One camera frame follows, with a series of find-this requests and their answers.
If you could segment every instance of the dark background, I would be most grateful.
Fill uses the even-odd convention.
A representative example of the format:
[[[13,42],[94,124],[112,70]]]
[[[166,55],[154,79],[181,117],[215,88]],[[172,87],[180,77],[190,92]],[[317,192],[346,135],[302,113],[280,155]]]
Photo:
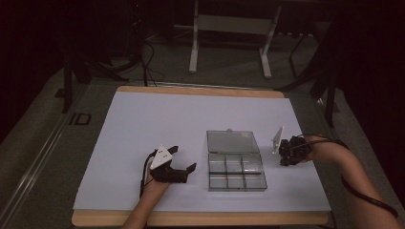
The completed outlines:
[[[6,0],[0,3],[0,141],[47,80],[62,67],[61,37],[68,36],[78,49],[97,61],[109,63],[111,56],[137,54],[136,44],[125,45],[125,41],[128,36],[136,35],[131,24],[140,18],[149,18],[149,25],[164,32],[168,39],[173,32],[171,25],[191,25],[192,1],[148,1],[141,12],[133,10],[134,2]],[[232,2],[235,7],[228,9],[229,13],[243,14],[239,5],[242,1]],[[344,56],[337,61],[338,86],[345,92],[388,179],[405,204],[402,186],[405,150],[401,144],[405,128],[405,3],[367,1],[366,4],[368,7],[361,9],[339,8],[333,30],[326,38],[330,56],[321,59],[330,58],[336,52]],[[218,6],[218,1],[207,0],[202,10],[216,10],[213,6]],[[309,21],[302,20],[308,17],[306,11],[311,8],[286,6],[277,30],[293,35],[302,32],[307,27],[303,22]],[[143,12],[149,17],[139,17]],[[257,15],[266,17],[263,12]]]

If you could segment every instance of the human arm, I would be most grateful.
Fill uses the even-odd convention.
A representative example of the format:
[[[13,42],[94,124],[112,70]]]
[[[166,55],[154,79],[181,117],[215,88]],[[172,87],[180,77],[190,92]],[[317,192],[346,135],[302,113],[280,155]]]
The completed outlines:
[[[150,213],[158,204],[170,183],[161,183],[153,180],[150,175],[144,186],[143,194],[137,206],[122,225],[122,229],[141,229],[146,225]]]
[[[320,136],[308,136],[306,141],[320,140]],[[358,193],[384,202],[382,196],[375,189],[368,178],[361,162],[347,148],[330,142],[311,145],[312,152],[307,159],[336,163],[342,173],[342,178]],[[401,228],[396,218],[384,208],[347,192],[349,211],[355,228]]]

